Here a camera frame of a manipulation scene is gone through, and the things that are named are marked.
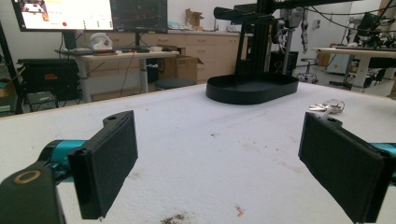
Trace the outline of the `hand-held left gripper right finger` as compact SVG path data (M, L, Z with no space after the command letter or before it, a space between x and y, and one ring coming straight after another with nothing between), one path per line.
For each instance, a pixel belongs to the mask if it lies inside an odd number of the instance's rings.
M376 222L396 153L365 142L338 119L307 112L298 156L352 222Z

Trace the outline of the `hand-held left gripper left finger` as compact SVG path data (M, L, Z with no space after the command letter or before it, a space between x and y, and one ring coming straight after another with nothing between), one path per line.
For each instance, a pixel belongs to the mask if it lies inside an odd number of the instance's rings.
M73 180L84 219L106 216L137 158L133 111L103 119L103 128L88 140L54 140L38 157L57 183Z

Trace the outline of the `silver bunch of keys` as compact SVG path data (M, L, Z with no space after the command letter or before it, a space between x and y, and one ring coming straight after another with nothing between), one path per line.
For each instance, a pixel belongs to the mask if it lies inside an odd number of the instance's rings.
M324 114L342 113L344 108L345 103L336 99L331 99L321 104L313 104L308 107L310 111L322 112Z

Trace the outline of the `black oval tray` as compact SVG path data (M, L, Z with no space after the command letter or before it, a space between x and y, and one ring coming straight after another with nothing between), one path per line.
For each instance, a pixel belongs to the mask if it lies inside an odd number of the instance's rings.
M231 105L257 105L297 92L299 79L270 73L211 77L205 95Z

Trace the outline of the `wheeled metal stool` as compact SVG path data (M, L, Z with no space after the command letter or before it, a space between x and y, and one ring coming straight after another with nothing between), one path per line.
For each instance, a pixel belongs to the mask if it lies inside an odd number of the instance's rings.
M317 61L318 61L317 59L313 59L313 58L302 58L302 62L306 63L306 70L302 73L299 73L296 77L302 81L307 81L309 78L312 78L311 83L317 84L318 83L317 75L313 74L310 71L311 66L315 65Z

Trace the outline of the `black equipment case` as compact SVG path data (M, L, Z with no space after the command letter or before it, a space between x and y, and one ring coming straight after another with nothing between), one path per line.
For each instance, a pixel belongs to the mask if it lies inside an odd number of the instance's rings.
M26 93L51 92L57 100L80 97L78 65L73 59L19 59L21 86Z

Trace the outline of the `light wooden desk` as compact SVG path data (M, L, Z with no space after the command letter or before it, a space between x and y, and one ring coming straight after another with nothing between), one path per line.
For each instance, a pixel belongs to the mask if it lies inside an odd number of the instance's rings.
M147 72L147 59L160 59L176 57L178 51L151 51L151 52L127 52L127 53L102 53L99 55L77 55L73 52L61 51L61 54L72 56L78 65L78 75L80 77L80 87L82 88L82 99L85 103L92 101L92 88L90 87L91 82L87 74L86 63L87 62L120 62L128 60L133 62L139 61L139 80L140 88L143 93L149 92L148 72Z

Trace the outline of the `white workbench table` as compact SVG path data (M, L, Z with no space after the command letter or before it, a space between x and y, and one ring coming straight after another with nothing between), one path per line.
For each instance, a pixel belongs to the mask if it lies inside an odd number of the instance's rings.
M359 49L359 48L314 48L317 53L333 53L345 54L357 58L360 63L354 82L351 84L351 89L357 92L364 92L364 81L368 72L370 60L375 58L391 58L396 59L396 51L377 50L377 49Z

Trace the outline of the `black keyboard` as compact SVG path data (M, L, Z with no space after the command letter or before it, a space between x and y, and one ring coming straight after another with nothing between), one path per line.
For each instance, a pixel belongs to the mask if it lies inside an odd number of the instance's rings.
M139 46L131 46L131 47L113 47L114 50L121 51L122 53L126 52L138 52L138 53L148 53L150 50L148 48L143 48Z

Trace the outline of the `large cardboard box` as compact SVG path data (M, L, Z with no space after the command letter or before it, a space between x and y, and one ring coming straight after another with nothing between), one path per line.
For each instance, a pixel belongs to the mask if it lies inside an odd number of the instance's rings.
M203 62L197 57L177 55L163 60L162 77L187 78L198 80L198 65Z

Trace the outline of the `black slanted stand pole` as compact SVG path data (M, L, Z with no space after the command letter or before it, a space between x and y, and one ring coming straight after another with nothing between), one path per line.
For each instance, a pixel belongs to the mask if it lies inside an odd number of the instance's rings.
M7 70L10 75L10 81L12 82L15 92L17 94L17 105L16 105L15 113L22 114L23 113L23 108L22 108L23 93L22 93L20 82L18 81L18 76L17 76L16 70L14 67L14 63L12 61L10 50L9 50L8 44L7 44L7 38L4 33L4 29L3 29L1 22L0 22L0 46L1 46L1 49L3 52L3 56L5 57Z

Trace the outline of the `dark monitor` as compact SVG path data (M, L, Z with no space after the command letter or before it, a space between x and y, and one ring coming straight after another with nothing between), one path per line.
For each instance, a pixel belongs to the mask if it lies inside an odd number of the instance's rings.
M166 34L167 0L110 0L114 30Z

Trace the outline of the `large bright monitor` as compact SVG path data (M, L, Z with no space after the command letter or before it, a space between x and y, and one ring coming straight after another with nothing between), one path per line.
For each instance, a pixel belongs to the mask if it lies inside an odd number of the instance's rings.
M21 31L112 31L110 0L10 0Z

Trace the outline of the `light wooden cabinets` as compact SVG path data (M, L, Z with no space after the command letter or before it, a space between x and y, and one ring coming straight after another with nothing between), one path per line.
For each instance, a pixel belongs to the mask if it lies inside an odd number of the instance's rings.
M109 33L113 39L113 48L135 45L134 33ZM203 64L198 64L198 83L210 77L230 75L233 73L238 51L239 34L224 32L181 32L170 31L168 34L142 34L140 46L176 46L183 55L196 57ZM99 62L86 62L87 73L97 67ZM116 71L118 62L108 62L89 74L91 77L106 76L106 72Z

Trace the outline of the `small open cardboard box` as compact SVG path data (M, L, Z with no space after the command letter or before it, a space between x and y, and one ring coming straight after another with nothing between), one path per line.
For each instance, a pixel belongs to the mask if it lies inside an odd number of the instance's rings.
M190 8L187 8L185 10L185 15L186 15L186 23L191 28L197 28L201 26L201 20L204 19L204 17L202 16L202 12L192 11Z

